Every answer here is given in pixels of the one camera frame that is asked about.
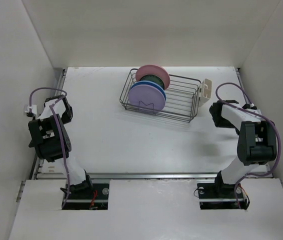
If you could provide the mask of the blue plastic plate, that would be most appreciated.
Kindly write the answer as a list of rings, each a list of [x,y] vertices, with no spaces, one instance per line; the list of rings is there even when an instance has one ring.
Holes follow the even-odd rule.
[[[133,84],[133,86],[132,86],[131,88],[136,87],[136,86],[139,86],[139,85],[150,85],[150,86],[156,87],[156,88],[158,88],[159,90],[161,90],[161,91],[164,92],[164,90],[163,90],[158,84],[156,84],[156,83],[154,83],[154,82],[151,82],[151,81],[139,81],[139,82],[136,82],[136,83]]]

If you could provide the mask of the purple plastic plate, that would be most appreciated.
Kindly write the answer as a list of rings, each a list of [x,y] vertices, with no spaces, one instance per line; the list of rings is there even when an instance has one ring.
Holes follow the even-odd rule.
[[[138,85],[129,90],[128,101],[134,107],[156,113],[165,107],[166,94],[154,86]]]

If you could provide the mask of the blue floral ceramic plate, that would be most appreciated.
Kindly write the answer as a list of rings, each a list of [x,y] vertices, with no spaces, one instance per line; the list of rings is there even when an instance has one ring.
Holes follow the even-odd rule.
[[[150,81],[158,84],[162,89],[165,88],[164,82],[156,75],[148,74],[143,76],[140,81]]]

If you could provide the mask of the pink plastic plate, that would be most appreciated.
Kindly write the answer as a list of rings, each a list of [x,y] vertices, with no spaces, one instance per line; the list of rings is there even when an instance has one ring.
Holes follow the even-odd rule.
[[[170,75],[161,66],[152,65],[152,64],[141,66],[135,73],[135,79],[138,82],[141,80],[142,77],[146,75],[154,75],[160,78],[164,84],[163,87],[164,90],[166,90],[171,83]]]

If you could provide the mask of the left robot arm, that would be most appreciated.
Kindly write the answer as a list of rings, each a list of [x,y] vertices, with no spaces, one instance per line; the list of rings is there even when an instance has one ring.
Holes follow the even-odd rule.
[[[41,114],[37,106],[27,107],[26,115],[32,117],[28,122],[31,135],[30,148],[34,148],[41,160],[57,165],[64,176],[70,180],[70,186],[62,188],[71,197],[89,198],[94,191],[90,176],[70,157],[72,144],[65,124],[72,121],[73,109],[62,95],[47,98]]]

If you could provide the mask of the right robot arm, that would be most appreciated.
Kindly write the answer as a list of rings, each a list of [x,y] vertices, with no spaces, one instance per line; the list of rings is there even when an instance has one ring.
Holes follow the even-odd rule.
[[[218,172],[213,184],[214,193],[225,197],[242,177],[276,159],[276,133],[252,103],[240,106],[236,100],[225,103],[218,100],[210,106],[209,112],[217,128],[235,129],[238,135],[235,159]]]

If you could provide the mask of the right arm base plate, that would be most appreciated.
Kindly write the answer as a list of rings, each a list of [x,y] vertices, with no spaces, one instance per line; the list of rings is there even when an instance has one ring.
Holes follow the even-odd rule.
[[[194,195],[199,198],[201,210],[247,210],[251,203],[240,184],[236,192],[233,186],[218,192],[214,183],[199,182]]]

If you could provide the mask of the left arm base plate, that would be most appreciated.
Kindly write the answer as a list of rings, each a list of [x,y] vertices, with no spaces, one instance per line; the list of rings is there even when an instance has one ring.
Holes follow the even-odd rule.
[[[64,188],[62,210],[108,210],[110,184],[94,183],[94,190],[83,191],[77,194],[70,193],[67,197],[67,189]]]

